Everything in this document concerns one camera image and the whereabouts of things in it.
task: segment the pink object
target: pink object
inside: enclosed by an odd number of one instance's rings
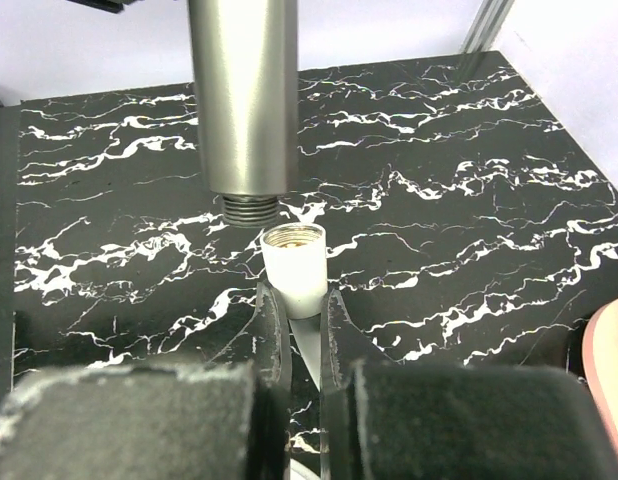
[[[582,359],[591,394],[618,454],[618,300],[589,321]]]

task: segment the black surface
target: black surface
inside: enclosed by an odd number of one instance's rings
[[[618,480],[593,399],[557,369],[359,365],[350,396],[342,479]]]
[[[20,107],[0,108],[0,401],[11,389],[13,244]]]
[[[326,228],[331,286],[392,359],[567,369],[584,319],[618,297],[618,195],[499,53],[461,85],[458,60],[303,72],[282,213]],[[16,375],[213,358],[264,272],[258,233],[204,192],[191,86],[22,112]],[[306,370],[292,389],[294,452],[315,455]]]
[[[0,479],[281,479],[268,394],[253,364],[34,374],[0,411]]]
[[[355,398],[345,390],[358,362],[393,362],[353,324],[337,290],[322,306],[320,352],[320,478],[362,478],[359,449],[353,448]]]
[[[273,478],[283,478],[289,467],[286,447],[290,446],[288,426],[293,372],[287,314],[280,293],[270,284],[258,283],[253,317],[212,362],[219,365],[253,362],[257,367],[260,380],[268,389],[271,405],[259,419],[263,438],[258,442],[265,445],[262,451],[267,465],[282,466]],[[270,448],[272,444],[279,448]]]

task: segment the silver metal rod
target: silver metal rod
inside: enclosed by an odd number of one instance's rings
[[[491,48],[513,1],[484,0],[460,48],[460,53],[484,52]]]
[[[297,16],[297,0],[189,0],[203,171],[238,223],[295,184]]]

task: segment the white bottle cap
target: white bottle cap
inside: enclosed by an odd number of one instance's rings
[[[260,238],[267,278],[285,302],[287,317],[320,313],[327,293],[325,229],[313,223],[287,223]]]

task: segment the white wall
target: white wall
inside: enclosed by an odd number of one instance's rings
[[[494,48],[618,188],[618,0],[517,0]]]
[[[301,69],[459,50],[481,0],[299,0]],[[65,0],[0,0],[0,98],[190,81],[185,0],[113,15]]]

